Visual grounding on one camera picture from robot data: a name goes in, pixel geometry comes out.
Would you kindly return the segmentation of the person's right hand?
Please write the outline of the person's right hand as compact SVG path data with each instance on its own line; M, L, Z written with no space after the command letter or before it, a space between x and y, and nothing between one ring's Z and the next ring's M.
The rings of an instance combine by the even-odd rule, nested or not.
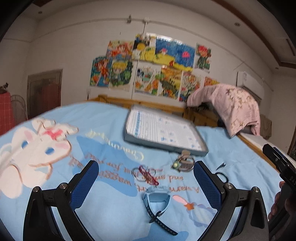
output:
M280 181L279 187L280 192L278 192L274 197L274 204L271 207L270 213L268 214L268 220L271 220L278 213L278 203L282 194L282 187L285 185L284 181ZM295 216L295 194L292 193L289 198L285 200L285 209L288 214L293 217Z

